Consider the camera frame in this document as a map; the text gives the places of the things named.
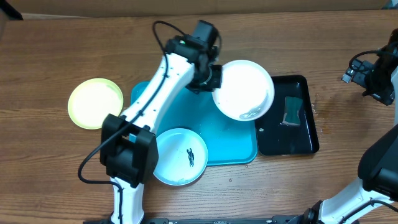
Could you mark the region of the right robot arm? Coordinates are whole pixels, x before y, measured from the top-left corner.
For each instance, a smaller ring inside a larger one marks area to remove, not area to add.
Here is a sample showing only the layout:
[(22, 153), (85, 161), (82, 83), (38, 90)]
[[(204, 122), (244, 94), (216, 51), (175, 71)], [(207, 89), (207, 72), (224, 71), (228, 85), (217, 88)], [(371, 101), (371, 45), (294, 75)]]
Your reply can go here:
[[(397, 104), (397, 31), (393, 30), (388, 43), (373, 54), (375, 62), (360, 60), (355, 55), (342, 76), (346, 83), (363, 87), (363, 96), (371, 96), (390, 106)], [(358, 176), (341, 192), (317, 202), (290, 223), (350, 224), (380, 206), (393, 211), (397, 201), (397, 126), (388, 131), (363, 154)]]

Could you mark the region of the yellow-green round plate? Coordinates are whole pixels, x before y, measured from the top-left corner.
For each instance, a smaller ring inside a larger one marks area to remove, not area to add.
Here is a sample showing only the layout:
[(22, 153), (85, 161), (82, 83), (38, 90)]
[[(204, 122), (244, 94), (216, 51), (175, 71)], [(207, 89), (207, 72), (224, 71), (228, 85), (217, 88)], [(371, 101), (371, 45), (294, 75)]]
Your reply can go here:
[(121, 113), (123, 104), (123, 93), (117, 84), (105, 78), (92, 78), (73, 90), (68, 114), (83, 129), (99, 129), (107, 115)]

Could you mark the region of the green sponge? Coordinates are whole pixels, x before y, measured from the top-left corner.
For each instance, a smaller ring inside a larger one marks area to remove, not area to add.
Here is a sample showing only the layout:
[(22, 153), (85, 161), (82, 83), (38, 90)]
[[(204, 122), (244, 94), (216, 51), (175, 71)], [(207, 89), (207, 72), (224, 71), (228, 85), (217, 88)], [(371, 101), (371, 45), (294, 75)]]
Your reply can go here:
[(286, 96), (282, 124), (286, 126), (300, 126), (299, 111), (302, 107), (301, 98)]

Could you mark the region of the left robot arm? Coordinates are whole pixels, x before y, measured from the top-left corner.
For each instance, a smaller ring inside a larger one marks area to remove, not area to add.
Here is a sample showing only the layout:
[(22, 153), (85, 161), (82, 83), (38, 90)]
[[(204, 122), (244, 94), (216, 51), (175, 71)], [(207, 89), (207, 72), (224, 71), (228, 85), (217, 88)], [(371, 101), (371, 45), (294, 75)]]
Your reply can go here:
[(163, 46), (161, 63), (141, 96), (120, 116), (107, 115), (101, 130), (100, 163), (114, 187), (110, 223), (141, 223), (144, 182), (159, 153), (155, 134), (177, 94), (211, 92), (221, 85), (217, 36), (176, 36)]

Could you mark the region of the white round plate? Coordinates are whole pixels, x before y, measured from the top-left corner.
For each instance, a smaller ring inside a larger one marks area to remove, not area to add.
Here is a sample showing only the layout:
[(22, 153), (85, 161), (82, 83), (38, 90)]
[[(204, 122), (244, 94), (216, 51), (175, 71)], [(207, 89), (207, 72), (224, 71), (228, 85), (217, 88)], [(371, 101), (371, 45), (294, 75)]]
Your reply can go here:
[(275, 88), (269, 73), (250, 60), (233, 60), (222, 66), (221, 87), (212, 93), (218, 109), (237, 121), (253, 121), (271, 108)]

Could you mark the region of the light blue round plate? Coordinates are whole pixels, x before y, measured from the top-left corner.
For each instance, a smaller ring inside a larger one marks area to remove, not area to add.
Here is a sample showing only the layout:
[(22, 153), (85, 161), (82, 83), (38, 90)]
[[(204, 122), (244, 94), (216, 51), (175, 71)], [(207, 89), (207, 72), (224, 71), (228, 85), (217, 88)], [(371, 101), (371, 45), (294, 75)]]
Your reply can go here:
[(154, 176), (167, 185), (187, 185), (197, 180), (208, 163), (208, 149), (194, 131), (170, 129), (157, 137), (159, 160)]

